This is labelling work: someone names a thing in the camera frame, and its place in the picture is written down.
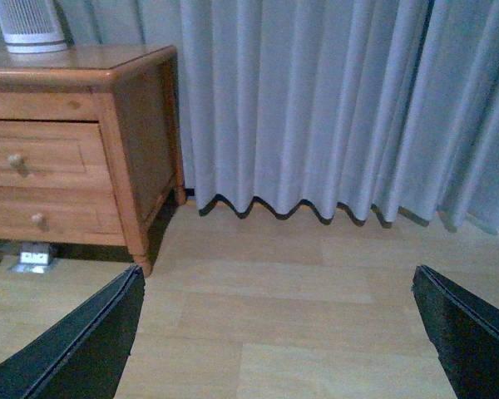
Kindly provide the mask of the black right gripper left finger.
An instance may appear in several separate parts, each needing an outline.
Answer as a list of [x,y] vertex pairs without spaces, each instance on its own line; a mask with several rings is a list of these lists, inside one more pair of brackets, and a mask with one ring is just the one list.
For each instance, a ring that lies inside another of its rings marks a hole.
[[0,363],[0,398],[113,398],[144,296],[142,269],[131,266]]

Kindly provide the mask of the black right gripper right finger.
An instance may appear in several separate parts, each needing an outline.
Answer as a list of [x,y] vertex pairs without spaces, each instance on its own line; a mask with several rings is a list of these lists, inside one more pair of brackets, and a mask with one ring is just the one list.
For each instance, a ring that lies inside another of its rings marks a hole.
[[426,265],[413,297],[458,398],[499,398],[499,309]]

